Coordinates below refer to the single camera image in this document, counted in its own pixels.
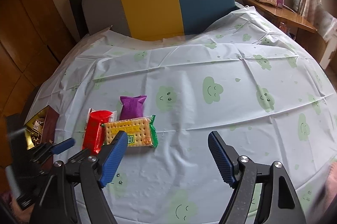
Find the right hand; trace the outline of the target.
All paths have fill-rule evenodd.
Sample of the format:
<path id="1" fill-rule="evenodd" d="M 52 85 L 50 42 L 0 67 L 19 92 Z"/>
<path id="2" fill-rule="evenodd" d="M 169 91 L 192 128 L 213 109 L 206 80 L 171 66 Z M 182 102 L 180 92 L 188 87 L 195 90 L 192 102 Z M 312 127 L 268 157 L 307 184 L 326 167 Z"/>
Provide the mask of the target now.
<path id="1" fill-rule="evenodd" d="M 337 194 L 337 163 L 333 162 L 325 183 L 324 203 L 329 207 Z"/>

